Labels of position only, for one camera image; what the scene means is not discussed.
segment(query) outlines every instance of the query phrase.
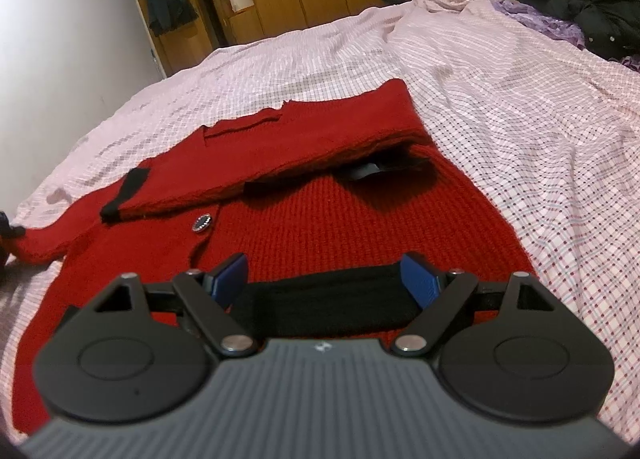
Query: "purple cloth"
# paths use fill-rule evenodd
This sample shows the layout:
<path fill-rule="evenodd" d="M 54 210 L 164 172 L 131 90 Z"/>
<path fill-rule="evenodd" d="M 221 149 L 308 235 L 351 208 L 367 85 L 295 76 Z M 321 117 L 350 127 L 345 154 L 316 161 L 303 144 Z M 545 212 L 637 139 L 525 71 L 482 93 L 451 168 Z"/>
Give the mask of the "purple cloth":
<path fill-rule="evenodd" d="M 582 30 L 573 22 L 548 17 L 537 11 L 533 6 L 522 2 L 514 0 L 490 1 L 495 10 L 511 19 L 517 20 L 527 28 L 536 30 L 553 40 L 565 40 L 578 49 L 585 49 L 586 47 Z M 609 61 L 619 62 L 629 69 L 640 72 L 640 54 L 626 56 L 622 60 L 610 59 Z"/>

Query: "bed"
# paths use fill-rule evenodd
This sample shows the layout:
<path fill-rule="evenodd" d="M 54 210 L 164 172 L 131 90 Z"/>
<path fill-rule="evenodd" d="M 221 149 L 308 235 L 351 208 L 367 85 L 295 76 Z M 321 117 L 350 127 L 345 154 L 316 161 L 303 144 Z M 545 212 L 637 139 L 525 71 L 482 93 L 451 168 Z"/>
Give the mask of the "bed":
<path fill-rule="evenodd" d="M 247 46 L 154 84 L 82 137 L 20 204 L 40 227 L 197 126 L 284 100 L 354 96 L 401 78 L 444 156 L 513 226 L 541 281 L 601 338 L 616 376 L 600 418 L 640 437 L 640 75 L 496 11 L 413 0 Z M 62 263 L 6 268 L 0 407 L 12 425 L 18 341 Z"/>

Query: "wall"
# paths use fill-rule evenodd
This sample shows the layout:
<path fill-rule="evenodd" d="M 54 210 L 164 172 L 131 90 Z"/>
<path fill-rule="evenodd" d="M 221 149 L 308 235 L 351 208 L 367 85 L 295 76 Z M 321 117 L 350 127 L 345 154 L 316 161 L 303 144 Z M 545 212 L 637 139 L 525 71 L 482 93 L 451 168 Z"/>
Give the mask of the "wall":
<path fill-rule="evenodd" d="M 0 0 L 0 210 L 159 80 L 135 0 Z"/>

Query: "silver rivet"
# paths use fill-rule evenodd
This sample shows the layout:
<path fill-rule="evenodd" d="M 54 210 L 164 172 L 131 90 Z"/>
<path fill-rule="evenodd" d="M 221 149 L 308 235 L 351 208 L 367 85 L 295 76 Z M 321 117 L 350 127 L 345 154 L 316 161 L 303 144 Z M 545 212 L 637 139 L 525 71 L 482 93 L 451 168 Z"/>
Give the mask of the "silver rivet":
<path fill-rule="evenodd" d="M 191 227 L 191 229 L 196 233 L 200 233 L 206 230 L 207 228 L 209 228 L 211 224 L 211 218 L 212 218 L 211 214 L 201 215 L 196 219 L 196 222 L 194 222 L 193 227 Z"/>
<path fill-rule="evenodd" d="M 401 351 L 419 351 L 427 346 L 427 340 L 417 334 L 405 334 L 396 340 L 396 347 Z"/>
<path fill-rule="evenodd" d="M 232 334 L 222 339 L 222 346 L 230 353 L 241 353 L 254 344 L 254 341 L 245 334 Z"/>

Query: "red sweater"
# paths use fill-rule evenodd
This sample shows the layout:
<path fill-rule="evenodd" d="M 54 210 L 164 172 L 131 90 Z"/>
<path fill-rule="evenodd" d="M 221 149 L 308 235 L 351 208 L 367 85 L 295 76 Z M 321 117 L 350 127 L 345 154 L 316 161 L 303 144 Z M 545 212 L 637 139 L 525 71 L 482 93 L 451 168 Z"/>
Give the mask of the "red sweater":
<path fill-rule="evenodd" d="M 399 144 L 430 165 L 348 184 L 322 173 Z M 161 282 L 242 251 L 250 281 L 270 281 L 390 264 L 411 250 L 484 280 L 532 271 L 513 229 L 437 151 L 401 80 L 349 99 L 287 102 L 279 111 L 199 128 L 139 168 L 150 170 L 120 205 L 123 221 L 104 224 L 99 214 L 120 180 L 76 201 L 52 226 L 1 242 L 32 264 L 65 256 L 18 347 L 13 414 L 21 431 L 32 433 L 48 419 L 31 378 L 37 351 L 68 305 L 84 305 L 124 271 Z M 310 172 L 306 184 L 242 195 L 245 182 Z M 213 217 L 211 226 L 193 232 L 203 214 Z"/>

